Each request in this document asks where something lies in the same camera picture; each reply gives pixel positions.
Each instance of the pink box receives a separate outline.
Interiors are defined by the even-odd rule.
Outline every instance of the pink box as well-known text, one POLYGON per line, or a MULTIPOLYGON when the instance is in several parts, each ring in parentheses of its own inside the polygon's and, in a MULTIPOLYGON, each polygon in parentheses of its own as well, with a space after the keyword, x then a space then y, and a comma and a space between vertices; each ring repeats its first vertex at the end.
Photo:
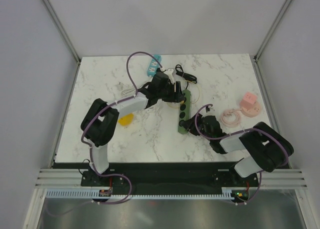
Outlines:
POLYGON ((240 106, 250 110, 251 108, 254 107, 254 104, 257 100, 257 96, 255 94, 252 94, 250 92, 247 92, 244 97, 242 98, 241 102, 240 102, 240 106))

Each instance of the blue object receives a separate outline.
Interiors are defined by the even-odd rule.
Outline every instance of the blue object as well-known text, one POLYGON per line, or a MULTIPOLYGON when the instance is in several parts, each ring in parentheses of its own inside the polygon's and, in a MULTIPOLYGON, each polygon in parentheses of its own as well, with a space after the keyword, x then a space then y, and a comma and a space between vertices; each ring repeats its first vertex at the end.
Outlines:
MULTIPOLYGON (((161 63, 161 56, 160 55, 153 55, 158 62, 161 63)), ((148 71, 146 72, 146 74, 148 75, 148 77, 153 77, 156 73, 157 73, 157 69, 159 67, 159 64, 156 62, 155 59, 152 58, 150 65, 148 67, 148 71)))

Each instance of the marble surface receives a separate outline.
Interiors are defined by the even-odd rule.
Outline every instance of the marble surface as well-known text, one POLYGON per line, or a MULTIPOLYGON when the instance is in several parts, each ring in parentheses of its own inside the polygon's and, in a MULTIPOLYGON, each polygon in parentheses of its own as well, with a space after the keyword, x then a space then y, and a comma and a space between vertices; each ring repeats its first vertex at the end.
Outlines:
MULTIPOLYGON (((121 91, 131 87, 126 72, 127 56, 84 57, 81 62, 72 99, 68 109, 62 136, 59 142, 56 163, 82 162, 89 158, 89 148, 80 141, 80 124, 92 102, 101 98, 113 102, 121 98, 121 91)), ((130 73, 137 85, 147 77, 151 59, 148 56, 134 56, 129 63, 130 73)), ((217 117, 225 109, 238 108, 245 92, 258 96, 262 112, 257 117, 242 116, 236 128, 222 125, 226 133, 254 126, 264 121, 270 124, 261 96, 254 69, 248 54, 209 55, 164 55, 162 65, 174 68, 181 64, 187 73, 198 78, 201 88, 200 99, 191 106, 191 116, 204 104, 214 105, 217 117)), ((198 98, 196 86, 189 85, 192 101, 198 98)), ((117 124, 112 140, 108 144, 110 162, 204 162, 236 161, 248 154, 235 151, 225 155, 215 153, 209 142, 200 136, 181 135, 177 131, 178 109, 166 102, 158 103, 146 110, 134 113, 129 126, 117 124)))

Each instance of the gray wall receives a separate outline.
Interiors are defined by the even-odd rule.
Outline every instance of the gray wall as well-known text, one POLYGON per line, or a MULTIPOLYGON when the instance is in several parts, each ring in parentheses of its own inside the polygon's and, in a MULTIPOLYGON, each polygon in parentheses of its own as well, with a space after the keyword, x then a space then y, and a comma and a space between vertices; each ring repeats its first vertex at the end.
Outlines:
POLYGON ((50 0, 84 56, 255 54, 284 0, 50 0))
POLYGON ((0 227, 20 229, 76 62, 40 0, 0 0, 0 227))
POLYGON ((320 213, 320 3, 294 0, 260 65, 282 134, 293 144, 291 163, 305 172, 320 213))

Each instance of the black wire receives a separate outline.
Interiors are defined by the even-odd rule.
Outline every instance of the black wire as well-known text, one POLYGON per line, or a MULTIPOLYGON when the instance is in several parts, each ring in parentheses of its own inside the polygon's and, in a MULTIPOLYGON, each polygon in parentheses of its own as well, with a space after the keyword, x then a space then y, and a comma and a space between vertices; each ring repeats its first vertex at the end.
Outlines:
MULTIPOLYGON (((198 83, 198 79, 196 76, 194 75, 191 75, 189 73, 185 73, 184 69, 182 68, 182 66, 180 64, 176 65, 175 66, 175 71, 176 71, 176 74, 182 78, 184 78, 186 81, 190 81, 194 84, 197 84, 198 83)), ((189 82, 186 82, 186 88, 187 89, 189 86, 189 82)))
MULTIPOLYGON (((89 163, 90 163, 90 160, 89 159, 84 159, 83 161, 82 161, 82 163, 84 163, 85 161, 88 161, 89 163)), ((84 174, 80 171, 80 169, 78 168, 78 171, 79 171, 79 173, 83 176, 84 174)))

